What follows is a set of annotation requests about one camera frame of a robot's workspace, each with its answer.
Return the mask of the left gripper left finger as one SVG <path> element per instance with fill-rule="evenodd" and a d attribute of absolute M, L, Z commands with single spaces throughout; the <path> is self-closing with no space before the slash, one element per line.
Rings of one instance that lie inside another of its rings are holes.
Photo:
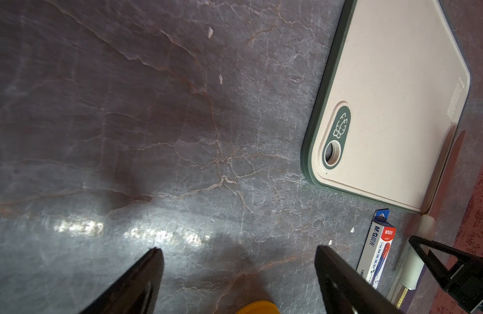
<path fill-rule="evenodd" d="M 152 248 L 82 313 L 153 313 L 163 273 L 163 252 Z"/>

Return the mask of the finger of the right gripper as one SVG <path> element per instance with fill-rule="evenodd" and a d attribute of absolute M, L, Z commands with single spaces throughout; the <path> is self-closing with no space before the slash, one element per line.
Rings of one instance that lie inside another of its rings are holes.
<path fill-rule="evenodd" d="M 411 236 L 409 243 L 442 290 L 466 313 L 483 312 L 482 257 L 416 235 Z M 447 268 L 434 251 L 454 256 L 457 261 Z"/>

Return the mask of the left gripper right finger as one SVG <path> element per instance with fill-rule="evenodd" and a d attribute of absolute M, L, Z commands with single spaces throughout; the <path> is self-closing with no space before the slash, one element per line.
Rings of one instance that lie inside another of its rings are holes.
<path fill-rule="evenodd" d="M 327 313 L 400 313 L 334 250 L 317 247 L 315 270 Z"/>

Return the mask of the knife with beige handle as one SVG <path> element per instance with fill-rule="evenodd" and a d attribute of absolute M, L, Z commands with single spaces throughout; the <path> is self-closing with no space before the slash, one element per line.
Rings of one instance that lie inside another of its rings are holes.
<path fill-rule="evenodd" d="M 436 218 L 449 188 L 465 135 L 466 132 L 462 131 L 454 141 L 430 209 L 417 221 L 416 229 L 409 233 L 410 236 L 419 236 L 428 240 L 433 239 L 436 229 Z M 397 264 L 394 282 L 387 294 L 389 301 L 399 310 L 402 308 L 407 292 L 416 289 L 423 267 L 424 262 L 419 258 L 412 246 L 406 243 Z"/>

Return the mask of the beige cutting board green rim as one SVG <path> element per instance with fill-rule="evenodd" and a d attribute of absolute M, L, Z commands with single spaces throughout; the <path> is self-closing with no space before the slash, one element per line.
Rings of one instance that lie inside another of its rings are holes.
<path fill-rule="evenodd" d="M 439 1 L 346 1 L 302 145 L 305 178 L 427 212 L 470 85 Z"/>

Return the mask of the white pen box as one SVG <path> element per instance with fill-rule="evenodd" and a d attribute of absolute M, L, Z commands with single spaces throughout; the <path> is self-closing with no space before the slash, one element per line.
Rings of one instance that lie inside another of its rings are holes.
<path fill-rule="evenodd" d="M 375 212 L 356 267 L 360 277 L 365 279 L 375 289 L 377 289 L 380 282 L 393 239 L 396 235 L 396 228 L 388 222 L 389 215 L 389 209 L 378 209 Z"/>

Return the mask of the dark blue notebook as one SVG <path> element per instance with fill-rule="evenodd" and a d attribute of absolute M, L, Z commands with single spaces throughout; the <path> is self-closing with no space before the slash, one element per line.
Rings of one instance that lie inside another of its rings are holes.
<path fill-rule="evenodd" d="M 427 270 L 427 267 L 423 267 L 423 270 L 418 278 L 418 282 L 417 282 L 417 286 L 416 288 L 419 287 L 421 281 L 422 281 L 422 278 L 425 274 Z M 400 311 L 402 311 L 403 313 L 407 313 L 408 312 L 408 309 L 410 308 L 410 305 L 411 305 L 411 302 L 413 301 L 413 299 L 415 298 L 415 295 L 416 295 L 416 289 L 415 290 L 408 290 L 405 297 L 404 297 L 404 300 L 400 306 Z"/>

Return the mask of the yellow pencil cup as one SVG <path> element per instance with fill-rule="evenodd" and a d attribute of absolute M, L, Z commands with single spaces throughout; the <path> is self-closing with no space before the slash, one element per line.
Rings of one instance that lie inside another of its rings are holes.
<path fill-rule="evenodd" d="M 280 314 L 280 311 L 274 303 L 261 300 L 242 307 L 236 314 Z"/>

